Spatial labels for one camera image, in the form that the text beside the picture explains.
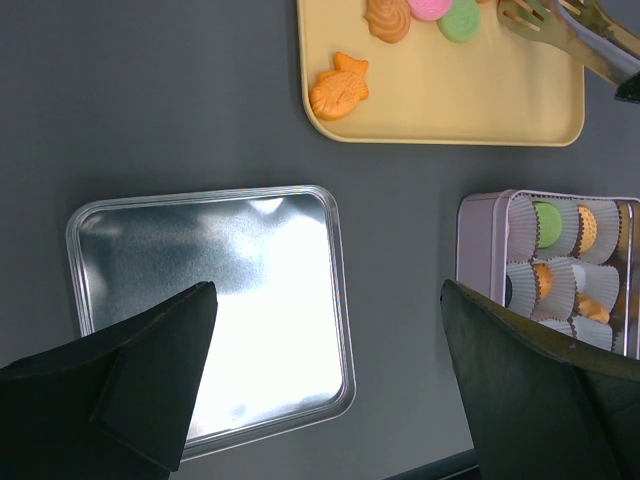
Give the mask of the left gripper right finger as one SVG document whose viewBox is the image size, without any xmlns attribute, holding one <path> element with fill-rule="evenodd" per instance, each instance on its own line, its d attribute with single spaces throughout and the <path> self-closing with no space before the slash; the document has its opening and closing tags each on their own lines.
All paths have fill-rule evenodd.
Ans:
<svg viewBox="0 0 640 480">
<path fill-rule="evenodd" d="M 484 479 L 636 479 L 639 363 L 452 280 L 441 315 Z"/>
</svg>

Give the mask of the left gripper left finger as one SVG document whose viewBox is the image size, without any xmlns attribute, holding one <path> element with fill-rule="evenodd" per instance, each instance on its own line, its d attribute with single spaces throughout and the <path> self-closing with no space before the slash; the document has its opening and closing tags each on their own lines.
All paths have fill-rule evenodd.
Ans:
<svg viewBox="0 0 640 480">
<path fill-rule="evenodd" d="M 167 479 L 178 470 L 217 314 L 200 282 L 1 370 L 4 479 Z"/>
</svg>

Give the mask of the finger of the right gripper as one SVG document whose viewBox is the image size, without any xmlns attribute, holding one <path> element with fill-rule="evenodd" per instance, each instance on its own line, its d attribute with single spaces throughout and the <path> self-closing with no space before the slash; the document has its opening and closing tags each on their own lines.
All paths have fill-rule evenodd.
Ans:
<svg viewBox="0 0 640 480">
<path fill-rule="evenodd" d="M 640 73 L 623 82 L 615 91 L 614 98 L 628 103 L 640 103 Z"/>
</svg>

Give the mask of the metal tongs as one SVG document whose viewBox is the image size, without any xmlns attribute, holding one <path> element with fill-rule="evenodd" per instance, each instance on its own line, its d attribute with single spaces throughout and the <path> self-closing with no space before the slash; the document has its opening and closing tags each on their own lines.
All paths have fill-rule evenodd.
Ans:
<svg viewBox="0 0 640 480">
<path fill-rule="evenodd" d="M 597 1 L 501 0 L 497 18 L 514 34 L 567 53 L 616 86 L 639 74 L 639 37 Z"/>
</svg>

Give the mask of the orange round cookie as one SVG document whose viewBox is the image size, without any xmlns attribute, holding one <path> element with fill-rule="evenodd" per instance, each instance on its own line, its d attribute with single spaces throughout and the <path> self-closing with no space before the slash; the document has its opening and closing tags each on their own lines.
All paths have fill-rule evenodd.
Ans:
<svg viewBox="0 0 640 480">
<path fill-rule="evenodd" d="M 580 217 L 580 235 L 578 253 L 582 254 L 591 249 L 598 235 L 598 224 L 594 212 L 585 205 L 578 206 Z"/>
</svg>

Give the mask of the green sandwich cookie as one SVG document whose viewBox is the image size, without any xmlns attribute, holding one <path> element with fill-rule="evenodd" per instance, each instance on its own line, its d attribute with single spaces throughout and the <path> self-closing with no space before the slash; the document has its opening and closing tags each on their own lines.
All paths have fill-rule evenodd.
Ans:
<svg viewBox="0 0 640 480">
<path fill-rule="evenodd" d="M 455 43 L 471 40 L 481 24 L 480 8 L 475 0 L 454 0 L 449 11 L 437 20 L 440 32 Z"/>
<path fill-rule="evenodd" d="M 558 208 L 548 202 L 533 203 L 538 219 L 538 247 L 540 249 L 553 246 L 563 231 L 563 219 Z"/>
</svg>

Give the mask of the black sandwich cookie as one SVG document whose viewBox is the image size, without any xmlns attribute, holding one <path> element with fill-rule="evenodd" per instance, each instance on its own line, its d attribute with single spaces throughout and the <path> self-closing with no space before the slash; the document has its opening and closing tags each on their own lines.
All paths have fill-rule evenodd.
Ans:
<svg viewBox="0 0 640 480">
<path fill-rule="evenodd" d="M 505 276 L 505 297 L 504 297 L 504 306 L 509 307 L 512 301 L 513 296 L 513 285 L 511 278 L 506 275 Z"/>
</svg>

